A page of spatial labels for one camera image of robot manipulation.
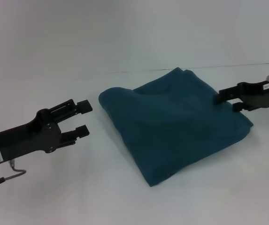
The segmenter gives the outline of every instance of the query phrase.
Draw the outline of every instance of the white table surface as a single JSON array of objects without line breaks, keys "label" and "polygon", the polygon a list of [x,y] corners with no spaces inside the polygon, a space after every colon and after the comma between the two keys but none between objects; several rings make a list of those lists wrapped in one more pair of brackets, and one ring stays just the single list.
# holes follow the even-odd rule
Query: white table surface
[{"label": "white table surface", "polygon": [[0,225],[269,225],[269,109],[244,112],[241,142],[149,187],[98,103],[175,67],[216,90],[260,82],[269,64],[228,65],[262,63],[264,0],[0,0],[0,131],[70,98],[93,107],[60,124],[87,125],[76,145],[16,160],[28,172],[0,185]]}]

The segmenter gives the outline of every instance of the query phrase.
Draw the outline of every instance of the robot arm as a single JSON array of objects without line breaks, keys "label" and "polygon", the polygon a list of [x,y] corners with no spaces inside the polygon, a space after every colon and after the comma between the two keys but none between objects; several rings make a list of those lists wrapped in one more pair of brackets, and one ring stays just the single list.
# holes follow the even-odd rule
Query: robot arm
[{"label": "robot arm", "polygon": [[252,111],[259,108],[269,108],[269,76],[260,83],[238,83],[237,86],[219,91],[216,104],[239,98],[242,102],[232,105],[234,112]]},{"label": "robot arm", "polygon": [[[86,125],[62,133],[58,123],[79,113],[90,111],[92,107],[88,100],[77,105],[73,100],[69,100],[51,109],[38,111],[34,120],[25,125],[0,132],[0,164],[9,161],[14,171],[24,174],[24,170],[14,168],[15,158],[37,150],[51,153],[58,148],[75,144],[78,137],[89,135]],[[7,179],[0,178],[0,184],[14,177],[16,175]]]}]

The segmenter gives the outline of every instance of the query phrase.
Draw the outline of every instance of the teal towel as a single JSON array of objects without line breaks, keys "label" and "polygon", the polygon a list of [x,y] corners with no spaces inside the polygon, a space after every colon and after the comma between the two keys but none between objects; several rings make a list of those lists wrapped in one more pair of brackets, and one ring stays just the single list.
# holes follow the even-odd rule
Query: teal towel
[{"label": "teal towel", "polygon": [[134,90],[110,88],[99,102],[145,180],[156,185],[242,140],[253,126],[192,71],[176,68]]}]

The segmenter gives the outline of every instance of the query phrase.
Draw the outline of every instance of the black cable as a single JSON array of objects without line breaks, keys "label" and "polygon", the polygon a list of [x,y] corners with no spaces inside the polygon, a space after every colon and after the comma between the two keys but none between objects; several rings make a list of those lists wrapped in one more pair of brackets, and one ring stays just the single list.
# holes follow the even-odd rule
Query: black cable
[{"label": "black cable", "polygon": [[15,172],[20,172],[20,173],[18,173],[18,174],[16,174],[16,175],[12,175],[12,176],[10,176],[10,177],[6,177],[6,178],[2,177],[2,178],[0,178],[0,184],[1,184],[1,183],[4,183],[4,182],[7,181],[7,180],[13,179],[13,178],[15,178],[15,177],[22,176],[23,174],[25,174],[25,173],[27,172],[26,170],[17,170],[17,169],[15,168],[15,160],[14,160],[14,159],[13,159],[13,160],[10,160],[10,161],[9,161],[9,164],[10,164],[10,167],[11,167],[11,169],[12,169],[13,171],[15,171]]},{"label": "black cable", "polygon": [[17,169],[15,169],[15,160],[14,160],[14,159],[10,160],[10,161],[9,161],[9,164],[10,164],[10,167],[11,167],[11,169],[12,169],[13,171],[15,171],[15,172],[20,172],[20,173],[18,173],[18,174],[16,174],[16,175],[12,175],[12,176],[10,176],[10,177],[6,177],[5,180],[10,180],[10,179],[13,179],[13,178],[15,178],[15,177],[22,176],[22,175],[24,175],[24,174],[27,172],[26,170],[17,170]]}]

